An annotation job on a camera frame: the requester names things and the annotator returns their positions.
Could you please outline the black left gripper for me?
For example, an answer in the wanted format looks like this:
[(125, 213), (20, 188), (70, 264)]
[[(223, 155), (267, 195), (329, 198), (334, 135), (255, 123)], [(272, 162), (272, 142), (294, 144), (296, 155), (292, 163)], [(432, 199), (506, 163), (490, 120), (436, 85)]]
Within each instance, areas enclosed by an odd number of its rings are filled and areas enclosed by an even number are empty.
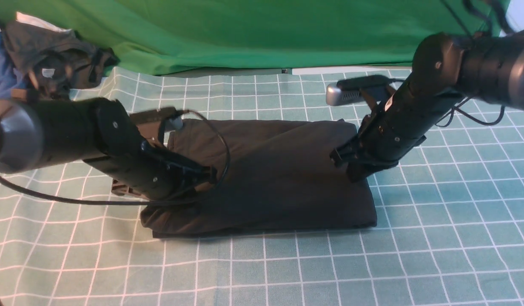
[(113, 179), (112, 194), (187, 201), (197, 186), (217, 184), (215, 167), (201, 165), (144, 137), (120, 102), (97, 99), (91, 118), (101, 155), (84, 159), (84, 163)]

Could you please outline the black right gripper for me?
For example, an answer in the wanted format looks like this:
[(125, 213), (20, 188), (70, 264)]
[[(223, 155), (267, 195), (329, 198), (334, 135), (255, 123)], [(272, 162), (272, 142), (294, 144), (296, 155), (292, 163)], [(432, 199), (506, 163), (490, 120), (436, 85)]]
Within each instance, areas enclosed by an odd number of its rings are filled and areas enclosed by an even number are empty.
[(358, 132), (336, 147), (336, 166), (348, 163), (350, 182), (365, 180), (393, 166), (464, 99), (455, 86), (468, 40), (444, 33), (425, 38), (414, 52), (412, 71), (386, 101), (365, 116)]

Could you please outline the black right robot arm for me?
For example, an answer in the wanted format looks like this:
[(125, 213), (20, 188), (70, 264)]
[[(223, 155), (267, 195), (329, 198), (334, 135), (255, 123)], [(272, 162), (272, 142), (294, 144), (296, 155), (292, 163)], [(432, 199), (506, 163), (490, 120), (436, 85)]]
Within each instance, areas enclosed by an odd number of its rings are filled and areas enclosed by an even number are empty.
[(330, 153), (337, 167), (347, 164), (352, 182), (397, 166), (464, 99), (524, 111), (524, 30), (504, 37), (430, 35), (414, 52), (410, 75), (398, 89), (392, 82), (369, 75), (327, 87), (329, 105), (362, 98), (371, 110), (357, 133)]

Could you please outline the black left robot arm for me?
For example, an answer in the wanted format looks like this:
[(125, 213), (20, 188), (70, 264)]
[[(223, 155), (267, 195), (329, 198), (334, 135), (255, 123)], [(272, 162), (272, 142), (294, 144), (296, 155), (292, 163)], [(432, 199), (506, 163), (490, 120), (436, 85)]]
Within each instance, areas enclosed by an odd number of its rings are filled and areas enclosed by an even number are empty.
[(0, 173), (83, 161), (148, 200), (194, 195), (217, 170), (163, 146), (180, 125), (174, 107), (128, 114), (117, 100), (23, 102), (0, 99)]

